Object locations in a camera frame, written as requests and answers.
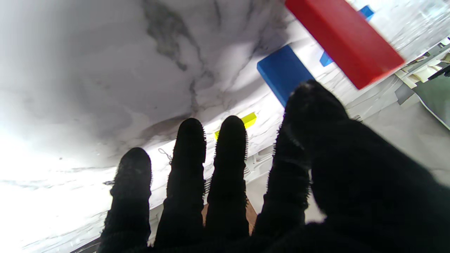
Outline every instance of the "marble surface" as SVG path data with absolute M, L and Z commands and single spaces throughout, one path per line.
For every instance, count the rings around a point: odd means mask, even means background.
M 270 146 L 283 108 L 256 63 L 290 44 L 344 104 L 358 91 L 278 0 L 0 0 L 0 238 L 8 252 L 70 252 L 98 237 L 119 158 L 144 147 L 151 207 L 162 203 L 179 124 L 207 133 L 255 112 L 249 155 Z M 445 0 L 370 4 L 371 24 L 413 60 L 450 34 Z

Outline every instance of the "glove finger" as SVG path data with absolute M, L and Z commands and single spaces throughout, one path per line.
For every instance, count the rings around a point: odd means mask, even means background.
M 240 239 L 248 236 L 244 181 L 246 155 L 244 123 L 238 117 L 230 116 L 220 128 L 216 146 L 205 228 L 210 237 Z
M 111 209 L 100 236 L 99 252 L 122 252 L 146 248 L 149 225 L 150 157 L 141 148 L 133 148 L 121 159 L 111 189 Z
M 155 248 L 182 247 L 200 242 L 203 235 L 203 163 L 206 139 L 202 124 L 194 118 L 178 129 L 167 198 L 158 225 Z

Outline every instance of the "gray vein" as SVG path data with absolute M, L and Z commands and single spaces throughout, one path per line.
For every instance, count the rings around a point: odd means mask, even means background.
M 222 26 L 222 14 L 217 0 L 214 0 L 214 10 L 216 12 L 217 17 L 217 27 L 220 28 Z

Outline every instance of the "fingertip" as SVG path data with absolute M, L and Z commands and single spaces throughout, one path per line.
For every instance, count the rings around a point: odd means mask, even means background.
M 243 133 L 246 134 L 246 130 L 245 130 L 245 125 L 244 122 L 237 116 L 228 116 L 222 123 L 221 127 L 220 127 L 220 132 L 219 132 L 219 138 L 220 135 L 229 135 L 229 134 L 240 134 L 242 135 Z
M 150 162 L 150 157 L 147 152 L 142 148 L 132 148 L 123 155 L 121 161 L 148 161 Z
M 237 116 L 227 117 L 217 138 L 216 158 L 243 160 L 247 156 L 247 131 Z
M 188 118 L 178 128 L 173 161 L 203 163 L 206 159 L 206 137 L 198 119 Z

